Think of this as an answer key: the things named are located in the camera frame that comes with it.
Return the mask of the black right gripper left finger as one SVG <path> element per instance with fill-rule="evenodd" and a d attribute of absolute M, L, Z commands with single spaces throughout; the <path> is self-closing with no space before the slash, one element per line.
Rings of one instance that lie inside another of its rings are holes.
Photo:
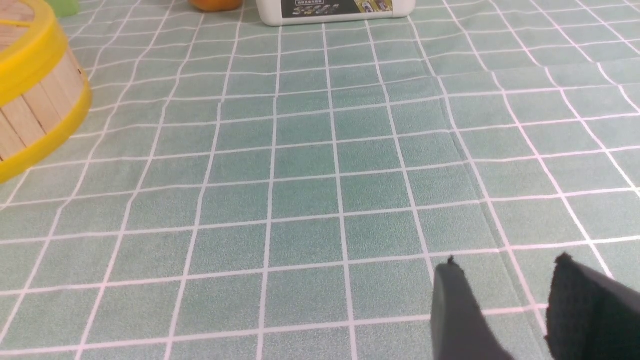
<path fill-rule="evenodd" d="M 430 333 L 435 360 L 514 358 L 496 339 L 453 256 L 435 267 Z"/>

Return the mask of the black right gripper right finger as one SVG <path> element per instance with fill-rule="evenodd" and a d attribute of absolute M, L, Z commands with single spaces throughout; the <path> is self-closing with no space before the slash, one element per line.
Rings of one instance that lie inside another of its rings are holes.
<path fill-rule="evenodd" d="M 555 360 L 640 357 L 640 294 L 567 253 L 555 260 L 546 324 Z"/>

